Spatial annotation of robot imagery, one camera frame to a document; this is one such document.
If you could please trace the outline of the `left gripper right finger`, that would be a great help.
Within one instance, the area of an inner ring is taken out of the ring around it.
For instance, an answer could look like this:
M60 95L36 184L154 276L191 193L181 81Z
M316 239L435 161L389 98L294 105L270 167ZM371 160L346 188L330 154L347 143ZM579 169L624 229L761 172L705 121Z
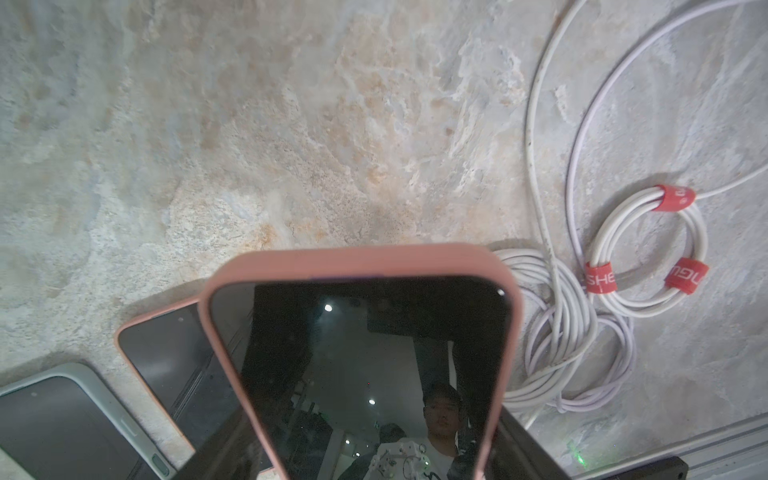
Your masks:
M514 416L502 409L485 466L489 480L570 480Z

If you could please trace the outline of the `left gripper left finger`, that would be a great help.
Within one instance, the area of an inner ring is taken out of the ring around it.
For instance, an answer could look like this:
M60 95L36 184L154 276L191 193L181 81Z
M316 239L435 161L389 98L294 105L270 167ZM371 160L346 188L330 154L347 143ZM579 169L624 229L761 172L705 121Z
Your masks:
M268 457L242 410L236 410L172 477L173 480L256 479Z

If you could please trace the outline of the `black phone pink case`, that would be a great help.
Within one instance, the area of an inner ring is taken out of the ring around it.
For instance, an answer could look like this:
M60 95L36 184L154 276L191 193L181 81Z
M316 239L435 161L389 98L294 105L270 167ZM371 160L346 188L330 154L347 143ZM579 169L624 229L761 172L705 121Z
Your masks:
M115 343L185 442L202 447L240 403L190 297L121 326Z
M482 479L522 307L497 255L435 244L251 252L198 309L257 478Z

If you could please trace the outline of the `black phone grey case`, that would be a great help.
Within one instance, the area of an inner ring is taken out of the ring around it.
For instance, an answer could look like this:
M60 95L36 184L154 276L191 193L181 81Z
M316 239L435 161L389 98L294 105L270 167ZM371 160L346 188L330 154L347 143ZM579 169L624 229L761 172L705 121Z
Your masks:
M177 473L81 363L1 388L1 450L34 479L171 479Z

